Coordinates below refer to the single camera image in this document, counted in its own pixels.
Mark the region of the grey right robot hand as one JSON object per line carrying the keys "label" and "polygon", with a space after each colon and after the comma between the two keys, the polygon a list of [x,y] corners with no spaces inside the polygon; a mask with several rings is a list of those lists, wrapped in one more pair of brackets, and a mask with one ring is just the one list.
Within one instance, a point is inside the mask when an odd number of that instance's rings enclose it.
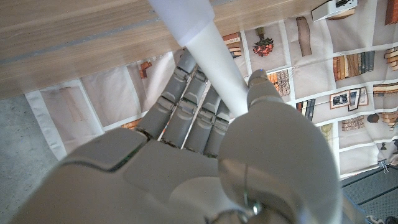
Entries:
{"label": "grey right robot hand", "polygon": [[215,156],[165,136],[166,90],[135,129],[80,146],[44,179],[14,223],[340,223],[343,196],[322,132],[283,101],[264,70],[248,112],[219,128]]}

